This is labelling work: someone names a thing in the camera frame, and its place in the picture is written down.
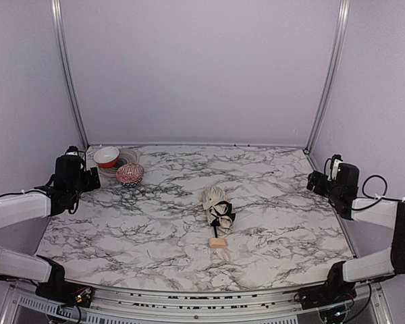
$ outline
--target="purple wall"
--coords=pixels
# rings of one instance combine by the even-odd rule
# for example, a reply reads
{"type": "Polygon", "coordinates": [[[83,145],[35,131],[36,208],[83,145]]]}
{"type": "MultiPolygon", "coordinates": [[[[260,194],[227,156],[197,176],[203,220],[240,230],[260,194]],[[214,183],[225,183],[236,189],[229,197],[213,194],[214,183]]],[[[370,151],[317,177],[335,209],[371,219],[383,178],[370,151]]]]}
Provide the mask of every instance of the purple wall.
{"type": "Polygon", "coordinates": [[[92,143],[306,144],[339,1],[63,1],[92,143]]]}
{"type": "MultiPolygon", "coordinates": [[[[342,154],[361,171],[378,173],[389,195],[405,196],[405,0],[352,1],[346,42],[313,157],[322,167],[342,154]]],[[[381,192],[373,184],[369,192],[381,192]]],[[[349,223],[361,255],[391,244],[378,226],[349,223]]],[[[405,323],[405,276],[383,283],[395,324],[405,323]]]]}
{"type": "MultiPolygon", "coordinates": [[[[55,158],[78,143],[50,1],[0,0],[0,193],[44,184],[55,158]]],[[[0,245],[34,253],[45,224],[7,227],[0,245]]],[[[0,283],[0,308],[6,291],[0,283]]]]}

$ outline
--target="cloth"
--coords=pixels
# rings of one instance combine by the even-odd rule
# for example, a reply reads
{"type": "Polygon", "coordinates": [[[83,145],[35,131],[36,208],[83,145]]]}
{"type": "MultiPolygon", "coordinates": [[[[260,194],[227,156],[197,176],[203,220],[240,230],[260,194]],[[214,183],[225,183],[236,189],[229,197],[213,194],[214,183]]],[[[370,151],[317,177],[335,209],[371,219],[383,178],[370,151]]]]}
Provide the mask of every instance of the cloth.
{"type": "Polygon", "coordinates": [[[219,226],[226,234],[232,232],[236,214],[232,212],[232,205],[227,202],[225,191],[220,187],[207,188],[202,193],[202,207],[206,211],[207,222],[210,226],[219,226]]]}

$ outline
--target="marble tabletop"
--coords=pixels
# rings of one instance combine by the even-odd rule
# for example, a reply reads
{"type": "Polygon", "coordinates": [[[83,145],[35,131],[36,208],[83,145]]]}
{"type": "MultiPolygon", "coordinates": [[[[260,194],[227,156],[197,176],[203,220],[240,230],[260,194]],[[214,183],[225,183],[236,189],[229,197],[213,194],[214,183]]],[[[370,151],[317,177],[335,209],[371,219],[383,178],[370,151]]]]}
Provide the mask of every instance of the marble tabletop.
{"type": "MultiPolygon", "coordinates": [[[[88,165],[97,147],[87,152],[88,165]]],[[[75,215],[51,218],[37,254],[90,284],[167,291],[234,291],[323,281],[352,258],[325,199],[306,190],[303,152],[234,146],[139,146],[136,188],[101,177],[75,215]],[[223,188],[236,212],[230,260],[208,246],[201,194],[223,188]]]]}

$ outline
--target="metal frame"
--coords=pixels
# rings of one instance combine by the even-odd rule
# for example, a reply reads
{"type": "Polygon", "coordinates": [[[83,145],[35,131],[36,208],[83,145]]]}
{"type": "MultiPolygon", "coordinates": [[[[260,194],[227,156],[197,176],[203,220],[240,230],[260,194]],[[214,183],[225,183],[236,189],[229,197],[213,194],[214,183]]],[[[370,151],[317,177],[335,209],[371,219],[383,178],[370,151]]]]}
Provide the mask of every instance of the metal frame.
{"type": "Polygon", "coordinates": [[[380,283],[374,284],[374,294],[372,294],[372,306],[378,323],[393,324],[392,316],[389,312],[389,305],[385,299],[383,288],[380,283]]]}
{"type": "Polygon", "coordinates": [[[331,51],[329,69],[325,78],[323,93],[319,101],[317,115],[315,116],[309,139],[304,150],[306,154],[310,154],[314,148],[315,142],[317,141],[317,137],[323,123],[325,112],[327,110],[331,87],[333,86],[333,81],[338,70],[340,57],[342,54],[342,47],[345,40],[346,23],[348,21],[349,12],[350,0],[341,0],[339,7],[339,16],[337,17],[335,39],[333,42],[333,49],[331,51]]]}
{"type": "Polygon", "coordinates": [[[138,146],[226,146],[226,147],[237,147],[246,148],[246,147],[257,147],[262,149],[291,149],[291,150],[302,150],[303,146],[291,146],[291,145],[270,145],[270,144],[243,144],[243,143],[189,143],[189,142],[133,142],[133,143],[111,143],[111,142],[104,142],[104,143],[90,143],[90,146],[117,146],[117,147],[138,147],[138,146]]]}
{"type": "MultiPolygon", "coordinates": [[[[253,292],[180,293],[97,286],[92,306],[89,309],[81,309],[81,323],[295,324],[299,323],[297,318],[300,314],[315,313],[345,304],[341,302],[302,310],[301,305],[293,301],[297,289],[298,287],[293,290],[283,288],[253,292]]],[[[357,300],[366,299],[369,295],[367,285],[357,287],[356,291],[357,300]]],[[[71,322],[76,321],[76,312],[72,308],[63,307],[57,314],[59,305],[58,302],[36,296],[33,285],[17,281],[9,287],[0,324],[14,324],[20,306],[71,322]]]]}
{"type": "Polygon", "coordinates": [[[68,50],[66,47],[65,30],[63,27],[63,20],[61,18],[61,4],[60,0],[51,0],[51,11],[53,14],[55,36],[57,37],[57,44],[60,53],[61,68],[63,70],[63,76],[65,78],[65,85],[67,95],[69,96],[70,106],[72,109],[72,115],[75,119],[76,129],[80,137],[81,145],[83,149],[88,148],[88,139],[84,124],[82,123],[82,117],[80,112],[80,106],[76,97],[76,91],[74,87],[74,81],[72,80],[72,73],[70,69],[68,50]]]}

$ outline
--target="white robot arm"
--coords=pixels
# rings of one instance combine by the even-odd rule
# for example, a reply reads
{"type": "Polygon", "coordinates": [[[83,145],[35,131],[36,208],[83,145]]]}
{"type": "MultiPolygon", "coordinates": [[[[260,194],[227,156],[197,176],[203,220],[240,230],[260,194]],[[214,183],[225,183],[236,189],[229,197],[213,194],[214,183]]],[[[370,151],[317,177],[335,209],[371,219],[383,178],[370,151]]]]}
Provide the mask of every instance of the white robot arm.
{"type": "MultiPolygon", "coordinates": [[[[51,214],[51,200],[41,192],[0,199],[0,228],[51,214]]],[[[51,265],[41,258],[0,247],[0,275],[47,282],[51,265]]]]}
{"type": "Polygon", "coordinates": [[[354,285],[357,282],[383,281],[405,274],[405,200],[384,197],[387,182],[379,175],[370,178],[384,181],[386,189],[383,196],[372,199],[363,190],[366,198],[357,198],[358,168],[343,163],[339,155],[329,160],[329,176],[314,171],[308,177],[307,188],[327,197],[341,218],[390,228],[394,236],[389,248],[358,259],[335,263],[322,286],[300,290],[299,299],[303,308],[322,306],[342,301],[345,295],[355,295],[354,285]]]}
{"type": "MultiPolygon", "coordinates": [[[[0,229],[65,211],[75,213],[80,195],[101,186],[97,168],[86,170],[86,161],[80,153],[76,147],[71,146],[65,155],[57,158],[55,173],[45,186],[1,195],[0,229]]],[[[74,303],[77,297],[74,292],[81,288],[84,288],[86,295],[91,294],[87,287],[66,282],[64,268],[58,263],[43,256],[31,256],[0,247],[0,279],[15,278],[37,281],[36,293],[39,296],[64,303],[74,303]]],[[[90,298],[78,300],[82,302],[80,306],[90,304],[90,298]]]]}

